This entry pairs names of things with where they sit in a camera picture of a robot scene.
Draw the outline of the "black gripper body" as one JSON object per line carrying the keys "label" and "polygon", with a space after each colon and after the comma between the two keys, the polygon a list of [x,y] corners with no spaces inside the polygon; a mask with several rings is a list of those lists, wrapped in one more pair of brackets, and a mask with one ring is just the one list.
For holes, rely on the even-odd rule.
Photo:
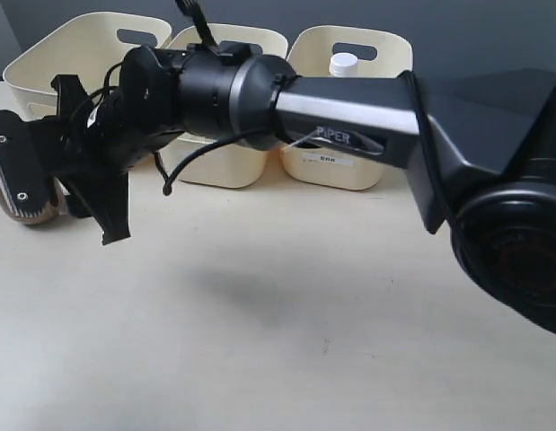
{"label": "black gripper body", "polygon": [[71,175],[102,180],[128,173],[170,142],[165,126],[140,128],[118,86],[87,93],[77,75],[56,75],[50,85],[57,93],[56,113],[29,126],[45,170],[60,183]]}

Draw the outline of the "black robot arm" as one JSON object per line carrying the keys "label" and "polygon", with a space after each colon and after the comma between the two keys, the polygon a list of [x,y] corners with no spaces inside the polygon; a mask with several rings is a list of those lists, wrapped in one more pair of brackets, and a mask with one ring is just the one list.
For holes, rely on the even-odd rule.
{"label": "black robot arm", "polygon": [[523,69],[459,80],[302,76],[244,44],[131,49],[94,105],[76,77],[64,104],[27,132],[112,240],[128,236],[113,203],[141,156],[188,132],[268,150],[316,139],[405,172],[430,233],[447,224],[455,257],[483,291],[556,335],[556,74]]}

